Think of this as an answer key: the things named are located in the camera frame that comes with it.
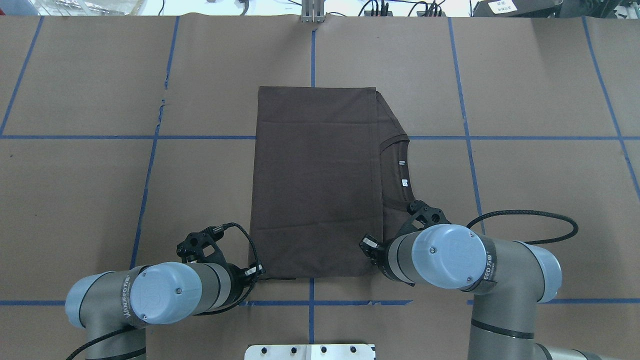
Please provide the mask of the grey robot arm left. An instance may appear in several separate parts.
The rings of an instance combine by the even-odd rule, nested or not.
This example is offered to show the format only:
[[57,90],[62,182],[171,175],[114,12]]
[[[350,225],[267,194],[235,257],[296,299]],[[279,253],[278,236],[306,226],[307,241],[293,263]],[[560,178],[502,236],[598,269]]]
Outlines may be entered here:
[[87,341],[69,359],[144,360],[146,328],[191,316],[217,315],[244,301],[264,273],[212,262],[163,262],[85,276],[69,290],[64,309]]

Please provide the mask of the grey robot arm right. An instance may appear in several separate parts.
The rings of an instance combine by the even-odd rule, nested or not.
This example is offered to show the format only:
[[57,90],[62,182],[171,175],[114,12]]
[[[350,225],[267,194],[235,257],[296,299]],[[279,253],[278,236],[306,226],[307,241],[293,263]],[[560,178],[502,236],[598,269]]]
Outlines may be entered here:
[[605,355],[535,341],[537,305],[557,296],[562,267],[550,251],[522,241],[436,224],[359,248],[389,280],[473,294],[469,360],[603,360]]

